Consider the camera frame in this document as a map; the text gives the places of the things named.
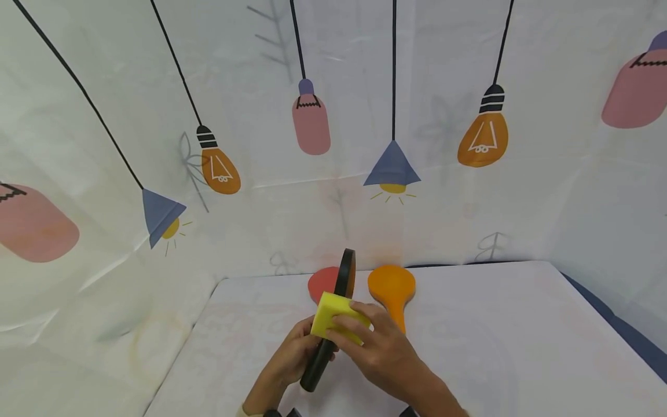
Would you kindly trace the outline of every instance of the white tablecloth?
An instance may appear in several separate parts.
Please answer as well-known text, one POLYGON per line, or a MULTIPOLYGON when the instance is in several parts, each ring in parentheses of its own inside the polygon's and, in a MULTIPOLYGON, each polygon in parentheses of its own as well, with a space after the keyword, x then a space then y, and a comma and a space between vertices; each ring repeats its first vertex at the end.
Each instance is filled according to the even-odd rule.
MULTIPOLYGON (((665 417, 665 385, 548 262, 411 270, 408 338, 471 416, 665 417)), ((372 301, 368 272, 354 298, 372 301)), ((315 312, 309 275, 218 285, 147 417, 233 416, 289 329, 315 312)), ((396 416, 405 404, 340 354, 313 394, 281 403, 303 417, 396 416)))

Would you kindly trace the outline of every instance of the yellow sponge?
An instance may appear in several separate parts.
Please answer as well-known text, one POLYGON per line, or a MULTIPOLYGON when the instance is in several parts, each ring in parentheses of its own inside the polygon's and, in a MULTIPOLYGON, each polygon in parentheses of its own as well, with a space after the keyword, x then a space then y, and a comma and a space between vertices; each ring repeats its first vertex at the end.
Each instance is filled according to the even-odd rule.
POLYGON ((315 319, 313 320, 313 327, 310 330, 310 334, 314 334, 326 339, 326 330, 333 329, 343 334, 345 337, 355 342, 356 344, 362 344, 362 341, 354 333, 336 326, 331 322, 331 319, 334 316, 344 315, 357 319, 364 326, 370 327, 370 320, 368 320, 366 316, 351 309, 350 301, 351 299, 349 298, 337 296, 330 292, 323 292, 322 298, 319 300, 319 304, 317 305, 317 313, 315 313, 315 319))

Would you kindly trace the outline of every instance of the sleeve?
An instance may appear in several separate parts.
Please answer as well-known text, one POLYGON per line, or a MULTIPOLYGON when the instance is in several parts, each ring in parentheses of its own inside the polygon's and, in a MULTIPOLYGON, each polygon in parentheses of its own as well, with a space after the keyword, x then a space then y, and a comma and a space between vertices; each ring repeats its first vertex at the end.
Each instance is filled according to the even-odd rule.
POLYGON ((245 411, 243 411, 243 406, 239 407, 239 410, 236 412, 236 417, 262 417, 260 414, 254 414, 252 416, 248 416, 245 411))

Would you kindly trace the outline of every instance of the white backdrop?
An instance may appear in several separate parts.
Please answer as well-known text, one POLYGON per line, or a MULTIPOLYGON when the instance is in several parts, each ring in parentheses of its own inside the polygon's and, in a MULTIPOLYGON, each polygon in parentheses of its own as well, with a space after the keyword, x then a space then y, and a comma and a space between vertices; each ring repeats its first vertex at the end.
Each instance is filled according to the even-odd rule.
POLYGON ((2 3, 0 181, 39 190, 80 235, 45 263, 0 246, 0 414, 140 415, 216 282, 314 272, 345 247, 361 270, 550 260, 667 349, 667 117, 601 119, 619 70, 667 29, 667 2, 516 0, 498 78, 508 147, 473 168, 456 153, 509 1, 400 0, 396 140, 421 179, 400 201, 363 186, 392 135, 390 0, 295 1, 329 120, 319 156, 295 137, 287 0, 155 0, 202 123, 238 170, 231 195, 184 163, 201 153, 199 123, 150 0, 21 3, 141 183, 187 210, 177 245, 151 249, 141 190, 96 114, 2 3))

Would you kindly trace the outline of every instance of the right hand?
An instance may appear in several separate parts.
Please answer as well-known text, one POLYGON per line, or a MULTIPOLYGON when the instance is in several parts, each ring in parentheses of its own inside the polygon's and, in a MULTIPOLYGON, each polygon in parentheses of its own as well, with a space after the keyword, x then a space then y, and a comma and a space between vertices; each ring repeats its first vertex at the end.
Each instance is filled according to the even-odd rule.
POLYGON ((327 330, 327 338, 354 361, 372 384, 413 404, 424 384, 439 378, 419 359, 408 338, 382 307, 355 301, 350 302, 350 307, 368 317, 374 329, 349 316, 336 316, 333 322, 359 336, 363 346, 334 330, 327 330))

